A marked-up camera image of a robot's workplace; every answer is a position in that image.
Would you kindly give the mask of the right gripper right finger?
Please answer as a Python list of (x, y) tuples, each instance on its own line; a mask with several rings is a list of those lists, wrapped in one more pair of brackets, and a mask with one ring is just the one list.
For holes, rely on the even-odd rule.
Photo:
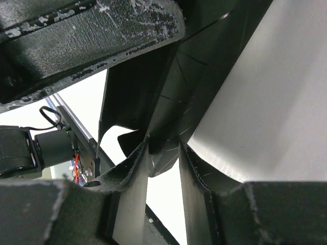
[(179, 145), (188, 244), (326, 244), (326, 182), (238, 182)]

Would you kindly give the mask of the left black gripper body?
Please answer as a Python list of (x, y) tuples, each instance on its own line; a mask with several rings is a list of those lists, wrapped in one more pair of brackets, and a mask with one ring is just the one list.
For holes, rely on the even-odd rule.
[(174, 1), (1, 1), (1, 112), (184, 35)]

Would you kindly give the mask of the black rectangular glasses case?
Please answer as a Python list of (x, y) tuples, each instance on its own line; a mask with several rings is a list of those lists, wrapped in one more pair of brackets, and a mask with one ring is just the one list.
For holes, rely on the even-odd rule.
[(113, 126), (125, 156), (147, 139), (149, 176), (175, 164), (271, 1), (179, 1), (185, 36), (107, 71), (99, 137)]

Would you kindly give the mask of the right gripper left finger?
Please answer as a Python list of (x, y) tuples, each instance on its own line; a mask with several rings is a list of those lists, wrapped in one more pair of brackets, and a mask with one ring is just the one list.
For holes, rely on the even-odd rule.
[(79, 186), (1, 181), (1, 244), (142, 244), (148, 144)]

